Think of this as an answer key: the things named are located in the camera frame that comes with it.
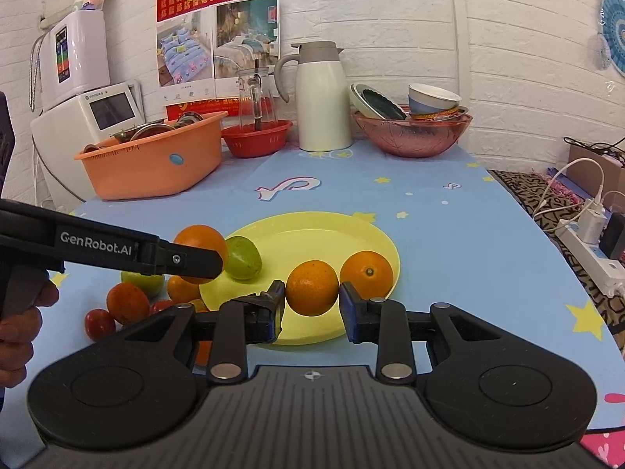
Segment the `person left hand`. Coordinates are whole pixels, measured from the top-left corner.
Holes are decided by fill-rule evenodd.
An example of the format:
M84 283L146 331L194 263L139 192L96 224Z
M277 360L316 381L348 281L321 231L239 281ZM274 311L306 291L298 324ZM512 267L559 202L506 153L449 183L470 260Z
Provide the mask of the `person left hand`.
M4 319L0 325L0 385L13 388L27 376L27 364L33 358L33 342L42 326L39 308L51 307L59 298L57 287L48 281L42 287L35 304Z

